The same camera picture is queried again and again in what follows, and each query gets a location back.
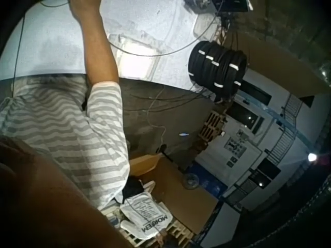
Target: light fixture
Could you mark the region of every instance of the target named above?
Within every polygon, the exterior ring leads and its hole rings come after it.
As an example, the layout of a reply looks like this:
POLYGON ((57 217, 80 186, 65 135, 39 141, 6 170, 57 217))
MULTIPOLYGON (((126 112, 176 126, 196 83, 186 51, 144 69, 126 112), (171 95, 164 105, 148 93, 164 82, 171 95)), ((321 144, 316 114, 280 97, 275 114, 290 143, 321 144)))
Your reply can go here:
POLYGON ((314 162, 314 161, 316 161, 316 159, 317 159, 317 155, 316 154, 314 154, 314 153, 308 154, 308 161, 309 162, 314 162))
MULTIPOLYGON (((122 49, 137 51, 139 54, 158 55, 158 50, 141 42, 126 37, 121 38, 122 49)), ((139 57, 118 50, 116 53, 120 77, 139 80, 150 80, 153 70, 158 62, 158 57, 139 57)))

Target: white wall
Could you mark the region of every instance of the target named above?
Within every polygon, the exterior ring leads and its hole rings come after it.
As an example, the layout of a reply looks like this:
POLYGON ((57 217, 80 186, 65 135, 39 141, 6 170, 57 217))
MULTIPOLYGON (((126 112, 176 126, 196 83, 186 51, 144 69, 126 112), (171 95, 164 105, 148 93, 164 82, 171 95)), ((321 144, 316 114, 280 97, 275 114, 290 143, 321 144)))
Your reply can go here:
POLYGON ((286 101, 290 95, 287 90, 251 69, 247 70, 244 76, 244 80, 271 95, 272 98, 268 107, 279 114, 281 113, 281 107, 285 106, 286 101))
MULTIPOLYGON (((247 71, 244 79, 270 94, 272 98, 270 100, 269 107, 281 113, 281 107, 285 106, 289 96, 289 93, 285 89, 252 70, 247 71)), ((252 130, 245 128, 242 123, 236 121, 230 116, 227 116, 228 122, 223 127, 225 135, 223 137, 217 137, 215 140, 210 142, 207 149, 200 153, 195 159, 206 170, 212 173, 228 187, 231 187, 239 179, 242 180, 244 178, 244 173, 251 167, 252 164, 257 167, 258 164, 256 164, 255 161, 257 159, 260 160, 259 157, 264 149, 271 150, 282 135, 282 131, 279 130, 279 126, 276 125, 275 120, 273 120, 268 113, 253 104, 244 104, 243 100, 244 98, 236 95, 235 101, 237 103, 252 111, 254 114, 258 115, 258 117, 264 118, 258 132, 254 135, 252 130), (251 143, 245 142, 244 145, 247 147, 247 150, 242 157, 238 159, 238 162, 231 168, 227 165, 227 162, 233 155, 231 152, 224 149, 224 146, 229 138, 232 137, 234 139, 238 139, 237 132, 239 129, 244 131, 244 133, 249 136, 251 143)))
POLYGON ((226 150, 224 146, 230 137, 231 136, 228 133, 224 137, 217 137, 210 142, 207 149, 200 153, 195 159, 200 165, 228 187, 233 185, 261 154, 258 149, 246 142, 243 144, 247 147, 244 154, 238 159, 233 167, 229 167, 227 162, 233 154, 226 150))
POLYGON ((232 240, 239 218, 240 214, 224 203, 201 246, 211 248, 232 240))
POLYGON ((253 210, 259 204, 266 201, 271 195, 278 191, 293 175, 302 161, 307 159, 306 146, 296 138, 288 153, 279 163, 280 174, 264 189, 256 188, 240 203, 248 210, 253 210))
MULTIPOLYGON (((279 114, 282 112, 282 107, 285 106, 290 95, 288 91, 252 70, 247 71, 244 79, 270 94, 272 98, 268 107, 279 114)), ((198 163, 229 187, 224 193, 224 197, 227 197, 235 190, 235 187, 232 187, 234 183, 240 185, 250 176, 251 173, 247 171, 248 168, 256 169, 267 156, 264 150, 272 150, 282 135, 282 131, 276 124, 276 121, 265 111, 253 104, 244 104, 243 98, 239 95, 235 97, 235 101, 256 115, 263 117, 265 120, 257 134, 253 135, 251 130, 248 130, 243 124, 228 116, 228 123, 224 126, 225 136, 216 138, 209 144, 209 147, 197 157, 198 163), (236 137, 239 129, 243 130, 250 137, 250 140, 255 146, 251 143, 247 145, 250 148, 246 150, 244 155, 232 168, 229 168, 226 163, 231 157, 231 154, 224 149, 224 145, 230 137, 236 137)), ((330 96, 328 94, 315 96, 311 108, 305 104, 302 105, 296 120, 297 129, 314 143, 321 132, 329 111, 330 96)), ((307 159, 308 152, 307 147, 302 141, 296 138, 292 147, 278 165, 281 169, 280 174, 266 188, 256 188, 245 197, 241 201, 243 207, 248 210, 253 210, 278 191, 290 179, 296 169, 301 165, 302 161, 307 159)))
POLYGON ((330 94, 316 95, 311 107, 302 104, 296 118, 296 128, 313 144, 330 115, 330 94))

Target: gray striped t-shirt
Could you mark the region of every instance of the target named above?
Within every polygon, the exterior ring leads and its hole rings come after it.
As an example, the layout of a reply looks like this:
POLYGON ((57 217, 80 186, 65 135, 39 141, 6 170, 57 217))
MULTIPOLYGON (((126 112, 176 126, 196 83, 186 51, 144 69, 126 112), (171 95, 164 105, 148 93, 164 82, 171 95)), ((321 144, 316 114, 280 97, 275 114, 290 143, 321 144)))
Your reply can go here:
POLYGON ((57 163, 98 209, 110 204, 129 174, 117 83, 92 87, 87 111, 82 77, 34 77, 15 82, 0 106, 0 133, 25 141, 57 163))

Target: black cable coil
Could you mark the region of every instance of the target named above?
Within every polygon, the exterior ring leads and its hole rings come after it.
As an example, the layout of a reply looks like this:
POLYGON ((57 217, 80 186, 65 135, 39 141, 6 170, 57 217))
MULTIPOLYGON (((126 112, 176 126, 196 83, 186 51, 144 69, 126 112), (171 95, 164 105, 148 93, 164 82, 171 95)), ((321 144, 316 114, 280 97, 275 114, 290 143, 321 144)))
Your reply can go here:
POLYGON ((188 72, 192 81, 216 94, 231 99, 240 88, 246 72, 247 56, 216 42, 201 41, 192 50, 188 72))

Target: concrete floor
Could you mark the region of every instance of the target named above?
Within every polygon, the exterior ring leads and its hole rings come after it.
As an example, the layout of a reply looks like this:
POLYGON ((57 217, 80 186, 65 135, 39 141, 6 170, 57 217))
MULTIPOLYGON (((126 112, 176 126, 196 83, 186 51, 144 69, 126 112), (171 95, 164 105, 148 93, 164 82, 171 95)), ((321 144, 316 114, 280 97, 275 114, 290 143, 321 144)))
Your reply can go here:
MULTIPOLYGON (((0 101, 11 95, 11 83, 12 80, 0 82, 0 101)), ((166 153, 170 154, 176 162, 181 163, 192 159, 187 153, 188 148, 213 108, 213 102, 194 92, 151 82, 121 79, 120 84, 124 108, 124 131, 131 144, 130 152, 155 153, 159 148, 164 128, 155 128, 148 123, 147 109, 164 88, 158 99, 171 100, 155 101, 148 115, 149 121, 154 126, 164 126, 167 129, 163 136, 163 143, 167 145, 166 153), (175 108, 153 113, 153 111, 171 107, 175 108), (181 133, 188 133, 189 136, 182 137, 181 133)))

